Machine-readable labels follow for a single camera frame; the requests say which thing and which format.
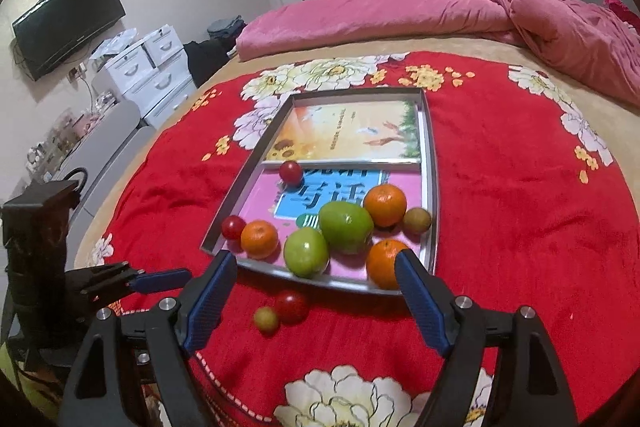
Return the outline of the green fruit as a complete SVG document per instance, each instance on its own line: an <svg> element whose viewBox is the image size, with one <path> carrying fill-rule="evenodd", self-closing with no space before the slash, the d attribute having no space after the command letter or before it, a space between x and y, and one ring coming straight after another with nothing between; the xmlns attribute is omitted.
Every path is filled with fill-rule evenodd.
<svg viewBox="0 0 640 427"><path fill-rule="evenodd" d="M310 279L322 273L328 266L329 247L317 229L301 228L286 239L283 258L288 271L296 277Z"/></svg>
<svg viewBox="0 0 640 427"><path fill-rule="evenodd" d="M370 242L374 223L353 202L327 202L320 208L319 228L326 243L343 255L358 255Z"/></svg>

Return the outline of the white drawer cabinet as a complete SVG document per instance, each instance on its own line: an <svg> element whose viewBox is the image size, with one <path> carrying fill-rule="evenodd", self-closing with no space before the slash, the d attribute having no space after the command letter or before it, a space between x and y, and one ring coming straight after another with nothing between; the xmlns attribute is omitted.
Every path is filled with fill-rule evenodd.
<svg viewBox="0 0 640 427"><path fill-rule="evenodd" d="M117 101L136 104L142 119L155 129L196 90L188 56L170 25L151 31L110 58L91 84L97 94L111 91Z"/></svg>

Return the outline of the black wall television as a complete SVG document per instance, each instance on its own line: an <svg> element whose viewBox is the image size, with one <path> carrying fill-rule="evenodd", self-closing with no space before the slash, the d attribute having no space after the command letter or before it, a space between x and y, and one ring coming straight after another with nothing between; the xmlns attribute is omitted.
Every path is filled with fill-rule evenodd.
<svg viewBox="0 0 640 427"><path fill-rule="evenodd" d="M42 0L12 28L23 64L37 80L125 15L120 0Z"/></svg>

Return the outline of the dark red pillow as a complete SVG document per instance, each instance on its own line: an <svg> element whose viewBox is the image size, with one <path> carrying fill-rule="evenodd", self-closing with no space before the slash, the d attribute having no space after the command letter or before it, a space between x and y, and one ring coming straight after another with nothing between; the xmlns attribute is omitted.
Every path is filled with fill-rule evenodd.
<svg viewBox="0 0 640 427"><path fill-rule="evenodd" d="M640 32L640 17L622 0L603 0L603 4L612 11L625 25L637 34Z"/></svg>

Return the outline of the orange mandarin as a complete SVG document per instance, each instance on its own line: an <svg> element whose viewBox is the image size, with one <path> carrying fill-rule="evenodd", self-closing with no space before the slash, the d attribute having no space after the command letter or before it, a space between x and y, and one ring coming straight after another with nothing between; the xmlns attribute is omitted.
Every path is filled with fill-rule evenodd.
<svg viewBox="0 0 640 427"><path fill-rule="evenodd" d="M248 222L241 233L241 248L250 259L262 260L272 256L279 243L277 229L265 220Z"/></svg>
<svg viewBox="0 0 640 427"><path fill-rule="evenodd" d="M399 187L385 183L372 187L362 205L377 228L387 229L398 225L405 216L407 199Z"/></svg>
<svg viewBox="0 0 640 427"><path fill-rule="evenodd" d="M395 275L397 255L408 246L397 239L382 239L375 243L367 254L366 269L369 280L378 288L397 291L399 288Z"/></svg>

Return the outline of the small brown longan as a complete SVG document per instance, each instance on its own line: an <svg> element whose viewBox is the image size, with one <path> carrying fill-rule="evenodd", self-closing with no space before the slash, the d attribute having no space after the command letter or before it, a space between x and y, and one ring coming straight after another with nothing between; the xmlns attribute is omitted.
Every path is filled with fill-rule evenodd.
<svg viewBox="0 0 640 427"><path fill-rule="evenodd" d="M279 317L276 311L271 307L260 307L253 315L253 322L259 332L271 334L275 332L280 325Z"/></svg>
<svg viewBox="0 0 640 427"><path fill-rule="evenodd" d="M426 233L432 225L431 213L422 207L413 207L406 211L402 219L402 228L408 235L422 235Z"/></svg>

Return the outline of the black bag on floor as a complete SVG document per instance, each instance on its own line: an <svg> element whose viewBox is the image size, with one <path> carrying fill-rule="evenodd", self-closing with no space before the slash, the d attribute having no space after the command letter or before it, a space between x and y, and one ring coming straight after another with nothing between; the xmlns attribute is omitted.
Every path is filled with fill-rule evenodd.
<svg viewBox="0 0 640 427"><path fill-rule="evenodd" d="M195 87L202 87L217 70L229 62L228 50L218 39L191 41L184 46L188 69Z"/></svg>

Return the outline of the cherry tomato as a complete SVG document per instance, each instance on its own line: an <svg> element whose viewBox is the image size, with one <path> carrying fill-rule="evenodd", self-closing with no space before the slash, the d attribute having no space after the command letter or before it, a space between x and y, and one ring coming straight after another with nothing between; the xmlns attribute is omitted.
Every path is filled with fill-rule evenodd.
<svg viewBox="0 0 640 427"><path fill-rule="evenodd" d="M274 309L283 324L298 324L309 314L307 298L298 291L281 291L274 299Z"/></svg>
<svg viewBox="0 0 640 427"><path fill-rule="evenodd" d="M239 216L231 215L224 218L221 223L221 234L227 241L239 242L246 222Z"/></svg>
<svg viewBox="0 0 640 427"><path fill-rule="evenodd" d="M282 162L279 169L279 176L287 186L299 186L304 179L304 169L294 160Z"/></svg>

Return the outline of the pink duvet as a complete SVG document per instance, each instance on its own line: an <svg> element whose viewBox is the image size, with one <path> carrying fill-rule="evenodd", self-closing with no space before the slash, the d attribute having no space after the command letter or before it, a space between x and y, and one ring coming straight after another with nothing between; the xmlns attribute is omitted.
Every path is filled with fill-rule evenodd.
<svg viewBox="0 0 640 427"><path fill-rule="evenodd" d="M639 103L639 36L582 0L306 0L250 22L243 61L385 38L472 35L529 49L593 91Z"/></svg>

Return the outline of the cherry tomato top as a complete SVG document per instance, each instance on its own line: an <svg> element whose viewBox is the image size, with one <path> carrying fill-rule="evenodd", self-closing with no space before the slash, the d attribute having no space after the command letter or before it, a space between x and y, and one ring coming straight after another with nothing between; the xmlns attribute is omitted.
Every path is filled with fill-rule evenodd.
<svg viewBox="0 0 640 427"><path fill-rule="evenodd" d="M309 314L307 298L298 291L281 291L274 299L274 309L283 324L298 324Z"/></svg>

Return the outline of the pink Chinese workbook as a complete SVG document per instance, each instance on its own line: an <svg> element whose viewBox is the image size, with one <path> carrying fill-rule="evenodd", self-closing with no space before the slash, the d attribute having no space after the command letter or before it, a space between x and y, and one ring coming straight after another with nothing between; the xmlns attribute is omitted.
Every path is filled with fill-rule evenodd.
<svg viewBox="0 0 640 427"><path fill-rule="evenodd" d="M303 184L287 188L279 173L259 168L246 183L236 182L220 206L202 248L217 254L222 248L239 256L241 267L318 287L392 295L391 289L376 286L368 277L367 255L372 245L395 239L407 245L427 271L434 270L437 234L430 229L421 235L408 235L401 225L384 231L375 228L363 208L366 194L380 184L389 183L405 194L409 208L431 210L427 197L431 187L418 172L386 170L311 169L304 173ZM254 259L242 251L237 239L222 235L222 222L238 217L248 225L266 221L277 231L279 246L268 257ZM313 277L299 277L288 269L284 257L285 241L296 231L313 228L322 234L328 246L326 269Z"/></svg>

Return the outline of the stool with folded clothes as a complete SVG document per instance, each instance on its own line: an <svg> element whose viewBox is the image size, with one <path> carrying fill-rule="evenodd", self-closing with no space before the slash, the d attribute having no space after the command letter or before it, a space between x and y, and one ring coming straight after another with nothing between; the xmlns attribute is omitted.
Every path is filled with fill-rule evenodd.
<svg viewBox="0 0 640 427"><path fill-rule="evenodd" d="M227 51L231 51L245 26L246 23L241 15L215 20L207 27L207 35L211 39L217 39Z"/></svg>

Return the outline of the cherry tomato front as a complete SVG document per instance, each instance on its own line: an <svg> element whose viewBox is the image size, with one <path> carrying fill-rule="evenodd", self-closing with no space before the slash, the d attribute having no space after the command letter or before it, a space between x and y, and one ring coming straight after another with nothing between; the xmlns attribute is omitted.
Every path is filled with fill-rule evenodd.
<svg viewBox="0 0 640 427"><path fill-rule="evenodd" d="M239 216L231 215L224 218L221 223L221 234L227 241L239 242L246 222Z"/></svg>

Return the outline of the grey shallow box tray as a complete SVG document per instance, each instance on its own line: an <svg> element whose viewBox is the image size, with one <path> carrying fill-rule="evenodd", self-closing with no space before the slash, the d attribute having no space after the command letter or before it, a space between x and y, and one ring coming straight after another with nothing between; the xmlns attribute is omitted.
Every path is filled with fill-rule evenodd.
<svg viewBox="0 0 640 427"><path fill-rule="evenodd" d="M419 88L306 92L277 110L220 204L202 242L207 254L233 251L239 266L295 281L283 254L250 259L222 234L230 216L272 223L285 241L318 227L327 202L360 204L375 185L403 191L409 207L439 210L432 118Z"/></svg>

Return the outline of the sunflower cover book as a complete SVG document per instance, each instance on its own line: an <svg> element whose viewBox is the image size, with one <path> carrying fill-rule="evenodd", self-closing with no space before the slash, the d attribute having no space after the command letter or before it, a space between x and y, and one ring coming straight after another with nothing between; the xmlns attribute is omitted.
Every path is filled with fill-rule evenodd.
<svg viewBox="0 0 640 427"><path fill-rule="evenodd" d="M413 164L420 159L418 112L407 101L296 106L265 153L268 161Z"/></svg>

